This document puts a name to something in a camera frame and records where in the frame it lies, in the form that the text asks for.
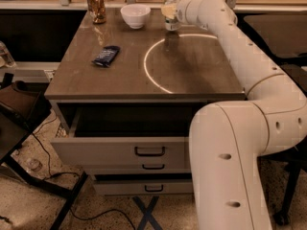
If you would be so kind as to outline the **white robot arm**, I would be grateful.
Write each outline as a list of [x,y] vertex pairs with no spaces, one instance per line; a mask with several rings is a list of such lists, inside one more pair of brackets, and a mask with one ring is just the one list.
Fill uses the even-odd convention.
[[246,94],[194,116],[189,156],[200,230],[272,230],[257,167],[307,134],[307,101],[291,78],[237,26],[224,0],[178,0],[161,8],[215,35]]

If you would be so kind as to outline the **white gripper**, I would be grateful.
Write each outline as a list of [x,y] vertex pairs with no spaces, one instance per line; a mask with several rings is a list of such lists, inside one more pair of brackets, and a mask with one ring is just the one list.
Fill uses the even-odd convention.
[[177,4],[167,4],[161,6],[162,14],[175,19],[182,24],[199,25],[199,7],[201,0],[179,0]]

